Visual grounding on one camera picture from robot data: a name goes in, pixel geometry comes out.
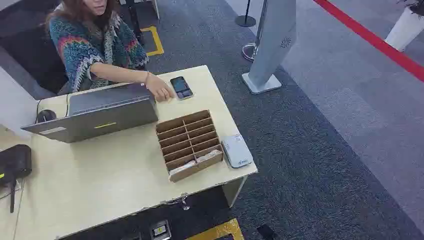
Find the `smartphone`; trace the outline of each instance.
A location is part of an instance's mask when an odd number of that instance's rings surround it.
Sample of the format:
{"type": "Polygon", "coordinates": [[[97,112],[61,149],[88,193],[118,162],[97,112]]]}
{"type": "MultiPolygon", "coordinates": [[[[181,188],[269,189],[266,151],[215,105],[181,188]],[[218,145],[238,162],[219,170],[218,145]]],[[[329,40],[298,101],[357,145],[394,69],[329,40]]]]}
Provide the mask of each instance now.
{"type": "Polygon", "coordinates": [[[190,89],[184,77],[179,76],[179,77],[171,79],[171,84],[173,89],[175,90],[177,97],[180,100],[193,97],[193,92],[190,89]]]}

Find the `woman's right hand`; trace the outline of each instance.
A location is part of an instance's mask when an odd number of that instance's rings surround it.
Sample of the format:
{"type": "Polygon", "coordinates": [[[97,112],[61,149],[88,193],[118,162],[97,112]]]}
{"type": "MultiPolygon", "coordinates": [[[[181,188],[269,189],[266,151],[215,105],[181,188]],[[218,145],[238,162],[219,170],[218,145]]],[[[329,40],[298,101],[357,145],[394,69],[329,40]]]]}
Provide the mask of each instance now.
{"type": "Polygon", "coordinates": [[[175,97],[174,91],[160,77],[153,73],[148,73],[144,84],[158,102],[167,101],[175,97]]]}

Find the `computer mouse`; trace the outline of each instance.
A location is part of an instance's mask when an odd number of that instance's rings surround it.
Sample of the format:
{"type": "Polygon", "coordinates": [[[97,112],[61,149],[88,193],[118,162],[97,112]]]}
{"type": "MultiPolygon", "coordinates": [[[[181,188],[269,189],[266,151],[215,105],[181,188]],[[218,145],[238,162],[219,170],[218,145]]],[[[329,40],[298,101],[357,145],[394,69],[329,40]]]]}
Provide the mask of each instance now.
{"type": "Polygon", "coordinates": [[[42,110],[37,115],[37,123],[43,123],[56,119],[56,113],[52,110],[42,110]]]}

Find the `long hair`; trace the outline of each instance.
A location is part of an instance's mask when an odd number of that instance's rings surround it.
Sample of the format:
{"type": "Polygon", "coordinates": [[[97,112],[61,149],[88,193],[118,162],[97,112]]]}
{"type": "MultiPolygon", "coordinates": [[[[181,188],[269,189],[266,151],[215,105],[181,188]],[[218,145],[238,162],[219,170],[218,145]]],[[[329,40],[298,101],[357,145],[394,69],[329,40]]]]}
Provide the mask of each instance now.
{"type": "Polygon", "coordinates": [[[63,10],[55,10],[45,20],[45,29],[49,32],[49,22],[52,17],[60,16],[71,21],[96,21],[102,26],[106,25],[111,19],[113,11],[118,10],[117,0],[107,0],[106,10],[103,15],[96,16],[86,6],[83,0],[62,0],[63,10]]]}

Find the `red line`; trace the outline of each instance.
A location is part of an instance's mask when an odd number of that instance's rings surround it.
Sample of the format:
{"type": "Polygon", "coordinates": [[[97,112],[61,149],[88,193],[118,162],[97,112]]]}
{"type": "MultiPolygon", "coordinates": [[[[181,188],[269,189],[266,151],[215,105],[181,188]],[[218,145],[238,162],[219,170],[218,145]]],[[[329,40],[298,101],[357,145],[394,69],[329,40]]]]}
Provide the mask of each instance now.
{"type": "Polygon", "coordinates": [[[395,48],[387,44],[381,38],[376,36],[373,32],[366,29],[359,22],[352,19],[350,16],[348,16],[346,13],[338,9],[336,6],[334,6],[332,3],[328,2],[327,0],[314,0],[314,1],[317,4],[319,4],[323,9],[325,9],[327,12],[329,12],[331,15],[333,15],[336,19],[342,22],[346,27],[353,30],[355,33],[361,36],[364,40],[366,40],[371,45],[373,45],[376,49],[380,50],[380,52],[385,54],[387,57],[391,58],[393,61],[399,64],[402,68],[404,68],[406,71],[410,72],[419,80],[424,82],[424,67],[422,67],[420,64],[416,63],[415,61],[407,57],[405,54],[403,54],[402,52],[396,50],[395,48]]]}

